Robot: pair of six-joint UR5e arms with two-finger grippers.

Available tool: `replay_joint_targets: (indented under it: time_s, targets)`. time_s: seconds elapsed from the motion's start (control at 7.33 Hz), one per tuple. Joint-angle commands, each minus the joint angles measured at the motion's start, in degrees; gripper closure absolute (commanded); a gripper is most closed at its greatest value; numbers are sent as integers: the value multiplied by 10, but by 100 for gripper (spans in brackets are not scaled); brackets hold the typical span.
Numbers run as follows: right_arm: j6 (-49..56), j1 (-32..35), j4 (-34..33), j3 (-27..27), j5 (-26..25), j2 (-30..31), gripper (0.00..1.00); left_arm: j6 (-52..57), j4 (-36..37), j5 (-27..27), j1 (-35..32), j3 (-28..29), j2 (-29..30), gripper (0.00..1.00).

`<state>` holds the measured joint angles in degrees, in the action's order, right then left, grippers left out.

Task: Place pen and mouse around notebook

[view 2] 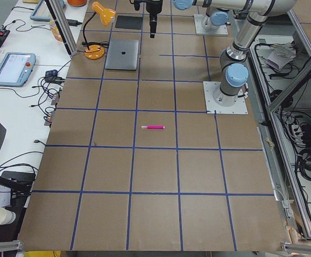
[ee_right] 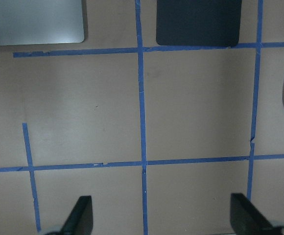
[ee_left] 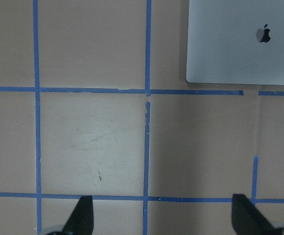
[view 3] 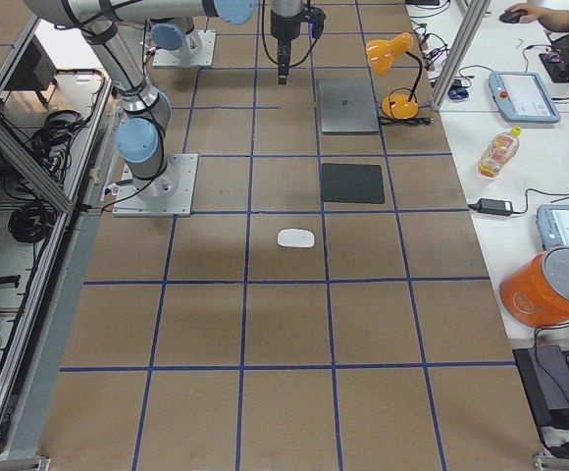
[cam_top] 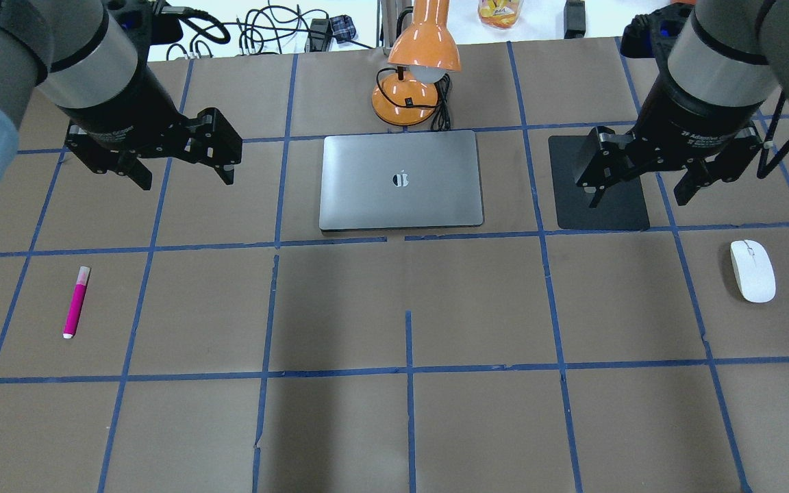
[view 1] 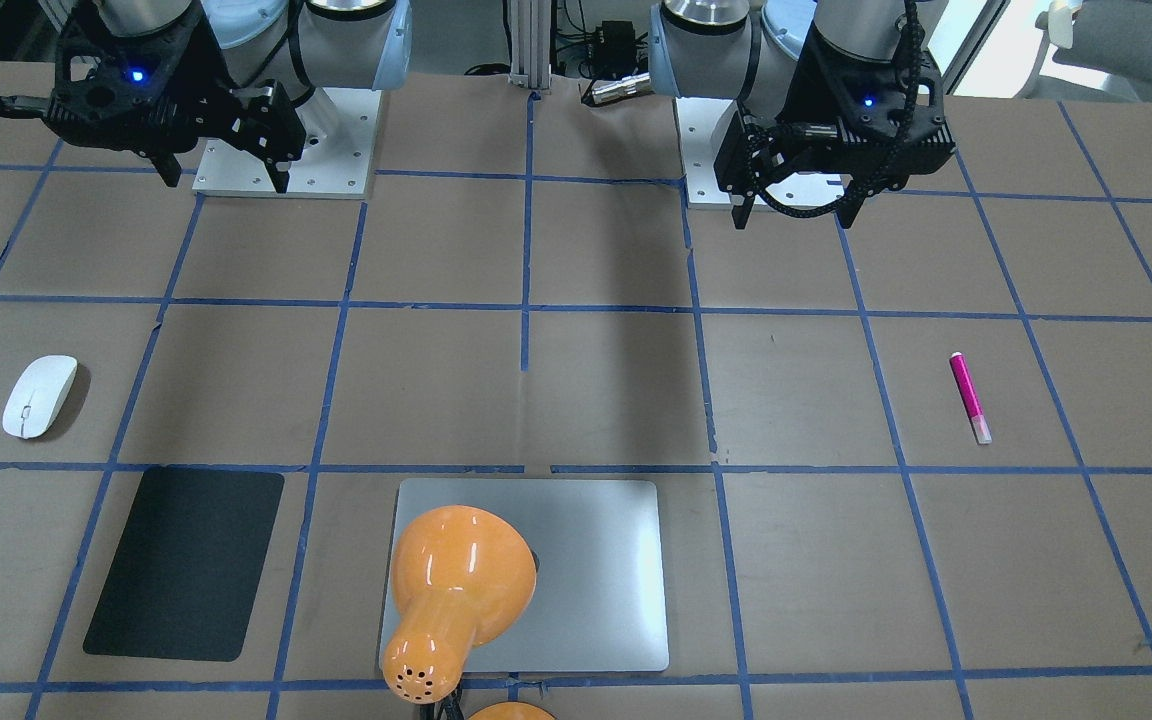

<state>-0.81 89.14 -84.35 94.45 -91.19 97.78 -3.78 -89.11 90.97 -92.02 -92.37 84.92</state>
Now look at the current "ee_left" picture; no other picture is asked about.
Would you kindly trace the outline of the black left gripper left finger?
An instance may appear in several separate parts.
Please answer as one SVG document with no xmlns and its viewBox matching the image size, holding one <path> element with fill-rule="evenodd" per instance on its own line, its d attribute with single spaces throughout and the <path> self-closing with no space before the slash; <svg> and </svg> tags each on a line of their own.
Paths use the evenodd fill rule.
<svg viewBox="0 0 284 235">
<path fill-rule="evenodd" d="M 82 196 L 62 229 L 65 235 L 91 235 L 94 231 L 93 197 Z"/>
</svg>

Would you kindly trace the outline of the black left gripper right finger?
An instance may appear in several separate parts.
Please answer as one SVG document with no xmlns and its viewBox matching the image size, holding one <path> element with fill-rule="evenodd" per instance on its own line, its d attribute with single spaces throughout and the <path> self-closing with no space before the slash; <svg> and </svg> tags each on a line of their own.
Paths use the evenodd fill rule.
<svg viewBox="0 0 284 235">
<path fill-rule="evenodd" d="M 244 194 L 233 194 L 232 227 L 237 235 L 277 235 L 278 229 L 262 215 Z"/>
</svg>

